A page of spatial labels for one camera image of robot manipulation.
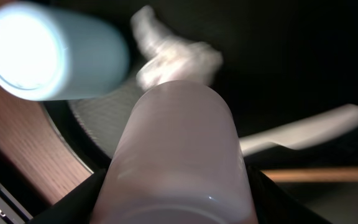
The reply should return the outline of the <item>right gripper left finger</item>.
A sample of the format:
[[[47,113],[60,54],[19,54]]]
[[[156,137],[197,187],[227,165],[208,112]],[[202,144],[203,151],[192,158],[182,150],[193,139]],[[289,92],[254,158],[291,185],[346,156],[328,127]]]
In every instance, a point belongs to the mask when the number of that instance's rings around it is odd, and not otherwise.
[[[90,222],[90,215],[97,201],[106,176],[101,169],[73,189],[49,209],[28,221],[29,224],[84,224]]]

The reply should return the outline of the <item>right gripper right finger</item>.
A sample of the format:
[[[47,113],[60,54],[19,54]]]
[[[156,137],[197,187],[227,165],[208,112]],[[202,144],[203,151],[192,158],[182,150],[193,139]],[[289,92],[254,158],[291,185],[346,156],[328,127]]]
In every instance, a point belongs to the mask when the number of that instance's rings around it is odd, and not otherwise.
[[[261,171],[252,166],[246,166],[246,169],[259,223],[330,224],[298,203]]]

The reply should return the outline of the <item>wooden chopstick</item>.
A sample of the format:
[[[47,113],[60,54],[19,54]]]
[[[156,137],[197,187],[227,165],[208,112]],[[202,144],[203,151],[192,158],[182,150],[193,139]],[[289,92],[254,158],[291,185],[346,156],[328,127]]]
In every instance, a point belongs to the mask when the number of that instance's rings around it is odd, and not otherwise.
[[[358,167],[263,170],[275,182],[358,182]]]

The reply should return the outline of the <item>pink cup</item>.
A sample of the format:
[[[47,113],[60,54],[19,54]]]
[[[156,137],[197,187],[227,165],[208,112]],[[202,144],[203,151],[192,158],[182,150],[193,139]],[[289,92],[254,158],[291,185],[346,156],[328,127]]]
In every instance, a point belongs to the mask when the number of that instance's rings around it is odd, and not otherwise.
[[[158,85],[134,106],[91,223],[257,223],[225,101],[188,81]]]

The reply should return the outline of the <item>light blue cup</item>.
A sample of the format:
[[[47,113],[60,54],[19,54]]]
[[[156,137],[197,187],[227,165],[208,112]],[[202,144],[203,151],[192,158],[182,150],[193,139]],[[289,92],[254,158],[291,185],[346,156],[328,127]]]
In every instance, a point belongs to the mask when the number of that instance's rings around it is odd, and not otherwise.
[[[112,25],[32,2],[0,7],[0,86],[32,101],[94,98],[115,90],[130,65]]]

